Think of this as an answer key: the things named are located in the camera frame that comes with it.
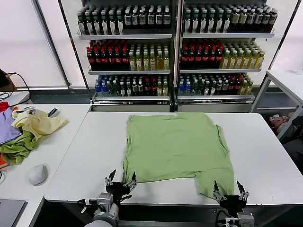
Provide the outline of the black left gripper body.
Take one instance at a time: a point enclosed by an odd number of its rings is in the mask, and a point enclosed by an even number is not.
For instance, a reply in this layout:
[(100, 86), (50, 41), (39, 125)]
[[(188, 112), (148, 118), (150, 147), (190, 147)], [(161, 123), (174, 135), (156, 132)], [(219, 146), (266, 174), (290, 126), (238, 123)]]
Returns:
[(113, 202), (115, 204), (120, 204), (122, 201), (132, 197), (130, 186), (122, 182), (107, 183), (106, 192), (113, 195)]

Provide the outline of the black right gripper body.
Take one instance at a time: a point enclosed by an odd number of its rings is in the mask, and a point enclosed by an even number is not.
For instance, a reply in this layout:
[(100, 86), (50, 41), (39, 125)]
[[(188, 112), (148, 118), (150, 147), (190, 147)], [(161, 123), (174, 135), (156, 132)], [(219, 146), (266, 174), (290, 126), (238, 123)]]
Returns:
[(225, 199), (219, 201), (219, 205), (228, 211), (228, 214), (243, 212), (247, 200), (240, 199), (239, 195), (226, 195)]

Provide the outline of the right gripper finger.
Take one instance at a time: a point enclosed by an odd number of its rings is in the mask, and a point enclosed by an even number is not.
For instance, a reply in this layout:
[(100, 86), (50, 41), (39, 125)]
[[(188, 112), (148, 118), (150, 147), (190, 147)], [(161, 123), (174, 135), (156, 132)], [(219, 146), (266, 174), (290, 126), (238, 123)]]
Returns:
[(238, 186), (238, 189), (240, 192), (239, 200), (246, 201), (249, 196), (249, 192), (245, 191), (243, 185), (239, 181), (236, 181), (236, 182), (237, 182), (237, 186)]
[(226, 200), (226, 197), (220, 193), (218, 184), (216, 180), (214, 180), (214, 190), (213, 190), (213, 196), (216, 201), (224, 201)]

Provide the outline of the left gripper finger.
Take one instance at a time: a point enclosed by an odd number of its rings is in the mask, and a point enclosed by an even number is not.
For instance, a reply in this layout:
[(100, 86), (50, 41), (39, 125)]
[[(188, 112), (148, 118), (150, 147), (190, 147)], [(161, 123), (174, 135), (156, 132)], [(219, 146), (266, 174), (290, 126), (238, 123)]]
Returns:
[(113, 184), (113, 179), (115, 177), (115, 174), (116, 174), (116, 169), (113, 172), (111, 172), (108, 177), (105, 178), (106, 186), (110, 186)]
[(137, 180), (136, 180), (136, 172), (133, 173), (131, 181), (125, 183), (123, 186), (126, 188), (135, 188), (137, 185)]

